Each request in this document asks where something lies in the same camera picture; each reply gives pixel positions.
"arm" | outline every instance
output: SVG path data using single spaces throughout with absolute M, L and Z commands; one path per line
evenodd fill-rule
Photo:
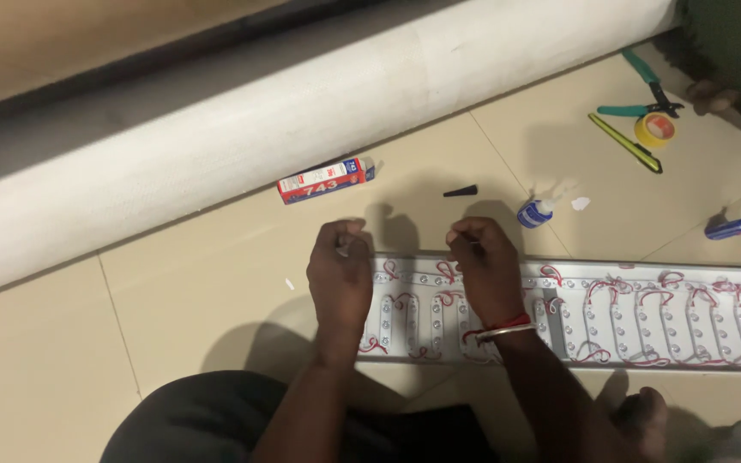
M 314 359 L 296 377 L 253 450 L 253 461 L 336 461 L 353 373 L 373 287 L 363 223 L 326 223 L 308 265 L 310 295 L 319 329 Z M 346 248 L 347 256 L 337 252 Z
M 464 272 L 471 308 L 485 326 L 524 313 L 516 248 L 496 222 L 466 218 L 452 226 L 446 240 L 457 269 Z M 543 460 L 642 460 L 535 332 L 502 334 L 494 343 Z

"silver bangle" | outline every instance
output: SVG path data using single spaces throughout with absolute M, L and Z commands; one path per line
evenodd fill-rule
M 476 342 L 486 343 L 492 340 L 495 336 L 505 333 L 513 333 L 515 331 L 525 330 L 536 330 L 537 325 L 535 323 L 528 323 L 527 325 L 510 326 L 509 328 L 499 328 L 498 330 L 485 331 L 476 335 Z

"glue box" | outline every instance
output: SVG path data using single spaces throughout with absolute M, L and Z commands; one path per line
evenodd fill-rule
M 375 176 L 376 168 L 370 159 L 354 157 L 313 171 L 291 175 L 278 181 L 277 187 L 282 201 L 293 204 L 371 181 Z

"paper scrap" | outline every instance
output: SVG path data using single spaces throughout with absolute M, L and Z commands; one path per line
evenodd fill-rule
M 590 204 L 590 198 L 576 198 L 573 201 L 571 201 L 571 206 L 573 206 L 575 211 L 581 211 L 582 209 L 588 207 L 588 204 Z

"green marker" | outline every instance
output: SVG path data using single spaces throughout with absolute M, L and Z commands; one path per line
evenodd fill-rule
M 603 121 L 598 115 L 590 113 L 588 114 L 588 117 L 590 118 L 590 120 L 593 121 L 593 123 L 599 125 L 600 129 L 610 135 L 611 138 L 616 140 L 620 145 L 625 147 L 626 150 L 636 156 L 636 159 L 645 164 L 645 167 L 651 169 L 653 173 L 662 173 L 662 163 L 660 162 L 660 160 L 653 157 L 651 155 L 651 152 L 644 149 L 641 144 L 634 143 L 622 133 L 617 132 L 613 127 L 608 125 L 607 122 Z

